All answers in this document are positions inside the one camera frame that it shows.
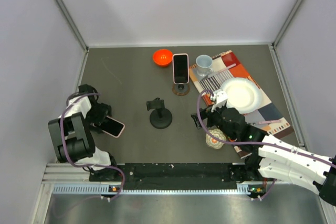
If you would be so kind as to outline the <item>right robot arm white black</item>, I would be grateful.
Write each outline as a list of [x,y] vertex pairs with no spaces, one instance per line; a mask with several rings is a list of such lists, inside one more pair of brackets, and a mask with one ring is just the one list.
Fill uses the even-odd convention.
[[244,177],[249,180],[282,180],[317,194],[335,205],[335,158],[321,156],[290,145],[246,122],[234,108],[210,107],[191,114],[195,125],[206,133],[210,127],[233,138],[233,144],[250,153],[245,160]]

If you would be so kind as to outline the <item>black round-base phone stand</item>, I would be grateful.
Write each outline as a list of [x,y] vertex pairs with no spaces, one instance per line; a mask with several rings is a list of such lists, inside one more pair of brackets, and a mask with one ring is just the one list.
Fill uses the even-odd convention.
[[146,102],[147,110],[152,110],[149,120],[151,125],[156,129],[165,129],[172,123],[173,117],[170,110],[165,107],[164,100],[155,98]]

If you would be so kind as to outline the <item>phone with pink case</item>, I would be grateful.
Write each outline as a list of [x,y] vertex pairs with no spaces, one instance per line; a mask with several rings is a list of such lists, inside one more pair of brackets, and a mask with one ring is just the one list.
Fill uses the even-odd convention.
[[189,57],[188,54],[174,54],[173,82],[175,84],[185,84],[189,82]]

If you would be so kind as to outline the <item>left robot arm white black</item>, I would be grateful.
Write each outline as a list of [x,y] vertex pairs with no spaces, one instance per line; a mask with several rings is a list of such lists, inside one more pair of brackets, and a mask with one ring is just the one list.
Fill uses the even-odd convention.
[[92,131],[99,129],[108,116],[111,106],[99,103],[96,88],[82,84],[66,101],[66,108],[57,119],[48,122],[48,130],[57,160],[81,168],[90,174],[91,181],[113,181],[122,178],[116,160],[95,145]]

